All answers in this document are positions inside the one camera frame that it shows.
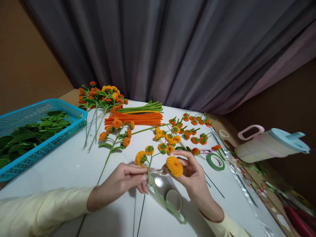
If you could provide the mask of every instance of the blue plastic basket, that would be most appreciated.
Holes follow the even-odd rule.
[[[87,112],[60,99],[48,99],[0,116],[0,137],[10,135],[18,126],[40,121],[47,112],[66,112],[72,124],[0,169],[0,182],[6,182],[30,167],[52,149],[86,125]]]

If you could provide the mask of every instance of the pink handle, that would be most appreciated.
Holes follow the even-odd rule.
[[[253,127],[258,128],[258,129],[259,129],[259,132],[255,133],[255,134],[253,134],[253,135],[251,135],[251,136],[249,136],[249,137],[247,137],[247,138],[244,138],[244,137],[243,137],[243,134],[244,134],[246,131],[252,129]],[[260,125],[251,125],[251,126],[249,126],[248,128],[245,128],[244,130],[242,130],[240,133],[238,133],[238,137],[239,137],[241,140],[247,141],[247,140],[250,140],[250,139],[253,138],[254,136],[257,136],[257,135],[259,135],[259,134],[261,134],[261,133],[264,133],[264,127],[262,127],[262,126],[260,126]]]

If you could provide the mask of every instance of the hand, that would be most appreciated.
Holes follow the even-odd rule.
[[[183,175],[180,177],[171,176],[186,188],[190,199],[209,220],[221,222],[224,219],[224,212],[208,190],[203,167],[191,152],[179,150],[173,154],[184,156],[187,160],[178,157],[183,165]]]
[[[103,184],[91,191],[87,201],[88,211],[94,212],[109,205],[133,187],[137,187],[142,194],[147,193],[147,170],[120,163]]]

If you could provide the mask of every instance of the plastic water pitcher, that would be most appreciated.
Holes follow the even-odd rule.
[[[259,131],[247,138],[243,134],[251,128],[258,128]],[[247,163],[266,160],[273,157],[286,157],[295,153],[308,154],[310,148],[299,138],[305,136],[304,133],[296,132],[290,134],[281,129],[272,128],[265,132],[260,125],[251,125],[238,133],[242,140],[252,140],[235,148],[237,156]]]

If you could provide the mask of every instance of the person's left hand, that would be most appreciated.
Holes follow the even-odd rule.
[[[109,205],[132,187],[137,187],[142,194],[147,193],[147,170],[120,163],[103,184],[91,191],[87,201],[88,211],[94,212]]]

